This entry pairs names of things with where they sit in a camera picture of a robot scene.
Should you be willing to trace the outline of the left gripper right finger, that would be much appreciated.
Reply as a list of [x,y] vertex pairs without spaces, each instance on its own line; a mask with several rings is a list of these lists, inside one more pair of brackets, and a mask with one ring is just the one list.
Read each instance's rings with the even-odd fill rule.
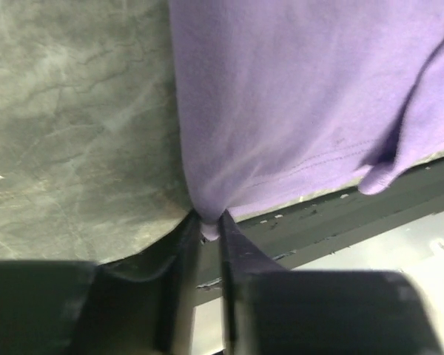
[[291,271],[221,216],[225,354],[443,354],[396,271]]

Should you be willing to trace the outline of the purple t shirt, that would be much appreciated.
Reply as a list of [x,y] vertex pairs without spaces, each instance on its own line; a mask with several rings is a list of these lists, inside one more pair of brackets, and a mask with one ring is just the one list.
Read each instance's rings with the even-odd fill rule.
[[444,151],[444,1],[171,1],[181,151],[206,239]]

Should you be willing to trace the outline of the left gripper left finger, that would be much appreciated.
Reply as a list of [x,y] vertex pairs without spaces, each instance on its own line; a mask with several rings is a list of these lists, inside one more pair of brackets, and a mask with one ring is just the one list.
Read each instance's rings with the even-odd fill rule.
[[0,354],[189,354],[199,220],[130,257],[0,261]]

